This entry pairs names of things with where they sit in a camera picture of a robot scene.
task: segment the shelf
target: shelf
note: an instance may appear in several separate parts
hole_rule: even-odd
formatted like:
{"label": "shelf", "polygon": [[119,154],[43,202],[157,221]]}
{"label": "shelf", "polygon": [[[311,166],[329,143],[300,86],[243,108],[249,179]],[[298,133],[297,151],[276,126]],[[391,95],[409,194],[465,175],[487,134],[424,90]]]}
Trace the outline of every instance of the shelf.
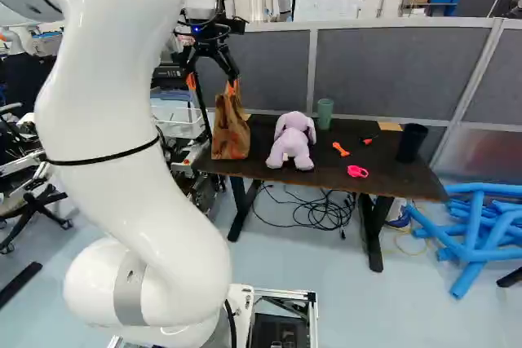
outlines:
{"label": "shelf", "polygon": [[457,6],[458,3],[415,3],[403,4],[403,8],[424,7],[424,6]]}

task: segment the light blue floor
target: light blue floor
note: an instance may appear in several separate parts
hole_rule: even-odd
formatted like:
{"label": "light blue floor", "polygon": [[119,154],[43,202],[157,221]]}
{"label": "light blue floor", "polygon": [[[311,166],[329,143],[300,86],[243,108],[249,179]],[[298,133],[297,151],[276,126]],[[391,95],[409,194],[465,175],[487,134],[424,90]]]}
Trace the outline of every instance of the light blue floor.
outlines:
{"label": "light blue floor", "polygon": [[[273,193],[284,199],[281,187],[276,185]],[[290,189],[310,200],[318,192]],[[431,217],[445,218],[439,205],[421,207]],[[262,194],[256,210],[266,219],[288,224],[293,208],[274,205]],[[60,215],[66,214],[74,215],[74,229],[62,231],[39,217],[16,242],[16,251],[0,257],[0,287],[29,262],[44,264],[42,272],[0,311],[2,348],[105,348],[110,339],[76,319],[62,299],[69,263],[102,235],[67,201],[60,205]],[[224,235],[234,214],[231,192],[223,194],[212,218]],[[468,295],[456,302],[447,290],[460,268],[437,263],[433,249],[417,257],[403,254],[394,244],[395,236],[395,231],[383,232],[385,271],[375,274],[361,250],[356,213],[345,241],[337,232],[277,229],[250,215],[239,242],[230,244],[234,280],[269,289],[317,291],[321,348],[520,347],[522,285],[498,289],[494,284],[520,265],[490,264]],[[424,242],[408,236],[397,242],[411,253],[424,247]]]}

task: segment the cubicle wall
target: cubicle wall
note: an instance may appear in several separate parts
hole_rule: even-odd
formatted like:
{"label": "cubicle wall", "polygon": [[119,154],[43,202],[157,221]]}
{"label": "cubicle wall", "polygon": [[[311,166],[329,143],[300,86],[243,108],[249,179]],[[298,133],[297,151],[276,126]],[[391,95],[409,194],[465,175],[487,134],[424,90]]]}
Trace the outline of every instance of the cubicle wall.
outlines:
{"label": "cubicle wall", "polygon": [[[331,98],[336,117],[415,121],[430,129],[421,153],[437,170],[462,124],[522,128],[519,29],[479,18],[252,24],[228,43],[247,111],[314,115],[317,100]],[[208,59],[198,72],[212,107],[225,76]]]}
{"label": "cubicle wall", "polygon": [[468,100],[436,156],[437,171],[457,179],[522,183],[522,21],[492,32]]}

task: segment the stuffed animal ear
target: stuffed animal ear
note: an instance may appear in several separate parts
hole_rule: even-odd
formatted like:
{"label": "stuffed animal ear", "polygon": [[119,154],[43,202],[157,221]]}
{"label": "stuffed animal ear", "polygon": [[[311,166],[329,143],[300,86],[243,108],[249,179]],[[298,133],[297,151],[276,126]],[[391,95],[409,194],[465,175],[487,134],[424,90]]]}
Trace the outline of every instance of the stuffed animal ear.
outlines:
{"label": "stuffed animal ear", "polygon": [[274,134],[274,142],[279,139],[286,125],[286,115],[283,114],[277,119],[276,123],[276,133]]}
{"label": "stuffed animal ear", "polygon": [[317,141],[316,126],[314,125],[313,119],[311,118],[308,118],[308,138],[312,144],[315,144]]}

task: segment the plush bunny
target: plush bunny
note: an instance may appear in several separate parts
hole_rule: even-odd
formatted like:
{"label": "plush bunny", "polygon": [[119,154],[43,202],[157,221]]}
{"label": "plush bunny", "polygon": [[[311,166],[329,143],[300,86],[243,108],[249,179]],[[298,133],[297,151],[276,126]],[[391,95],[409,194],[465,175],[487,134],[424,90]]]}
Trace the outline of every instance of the plush bunny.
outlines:
{"label": "plush bunny", "polygon": [[316,143],[316,127],[313,119],[301,112],[283,114],[276,123],[274,144],[266,164],[270,169],[283,166],[283,156],[294,158],[295,167],[299,170],[313,169],[313,162],[308,151],[308,139]]}

